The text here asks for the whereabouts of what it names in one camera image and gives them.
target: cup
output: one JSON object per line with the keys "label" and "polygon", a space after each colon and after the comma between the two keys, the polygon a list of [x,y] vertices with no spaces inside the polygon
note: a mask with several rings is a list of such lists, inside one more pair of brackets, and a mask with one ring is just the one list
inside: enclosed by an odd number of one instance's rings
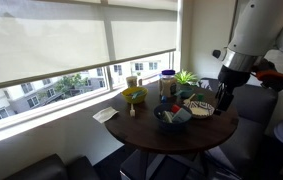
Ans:
{"label": "cup", "polygon": [[126,78],[128,87],[137,87],[137,76],[129,76]]}
{"label": "cup", "polygon": [[202,93],[197,94],[197,100],[198,101],[203,101],[203,98],[204,98],[204,94],[202,94]]}

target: round table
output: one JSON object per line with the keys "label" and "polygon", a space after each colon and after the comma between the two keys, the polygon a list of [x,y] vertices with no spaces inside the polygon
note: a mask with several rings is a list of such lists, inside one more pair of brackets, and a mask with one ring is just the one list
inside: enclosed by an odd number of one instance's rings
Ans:
{"label": "round table", "polygon": [[[135,117],[130,116],[130,104],[125,102],[121,94],[92,107],[96,112],[109,106],[119,111],[104,124],[117,140],[141,150],[140,179],[146,179],[148,153],[202,153],[225,142],[237,128],[238,114],[230,106],[221,115],[189,120],[184,131],[166,132],[159,127],[153,113],[161,103],[158,83],[144,87],[148,89],[148,94],[144,102],[134,105]],[[204,101],[216,107],[215,93],[202,88],[195,88],[195,93],[202,93]],[[168,98],[168,102],[180,104],[182,99],[172,97]]]}

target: jar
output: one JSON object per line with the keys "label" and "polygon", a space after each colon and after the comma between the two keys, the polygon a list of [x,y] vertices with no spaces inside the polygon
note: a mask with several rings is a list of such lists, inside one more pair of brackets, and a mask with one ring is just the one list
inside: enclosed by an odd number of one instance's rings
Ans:
{"label": "jar", "polygon": [[174,78],[174,70],[163,70],[161,72],[160,82],[160,94],[165,97],[171,97],[176,93],[176,82]]}

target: paper napkin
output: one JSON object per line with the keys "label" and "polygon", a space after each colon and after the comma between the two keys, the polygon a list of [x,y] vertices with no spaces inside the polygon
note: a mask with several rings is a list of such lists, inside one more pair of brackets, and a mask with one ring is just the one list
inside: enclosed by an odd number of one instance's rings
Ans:
{"label": "paper napkin", "polygon": [[109,120],[113,115],[115,115],[117,112],[117,110],[113,109],[111,106],[108,108],[105,108],[101,111],[99,111],[98,113],[96,113],[93,118],[97,121],[99,121],[100,123],[104,123],[105,121]]}

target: lid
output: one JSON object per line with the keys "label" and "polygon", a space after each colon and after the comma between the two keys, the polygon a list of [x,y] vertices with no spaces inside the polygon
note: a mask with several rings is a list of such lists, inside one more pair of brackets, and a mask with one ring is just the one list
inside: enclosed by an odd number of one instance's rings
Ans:
{"label": "lid", "polygon": [[163,70],[161,71],[162,75],[175,75],[175,70],[169,69],[169,70]]}

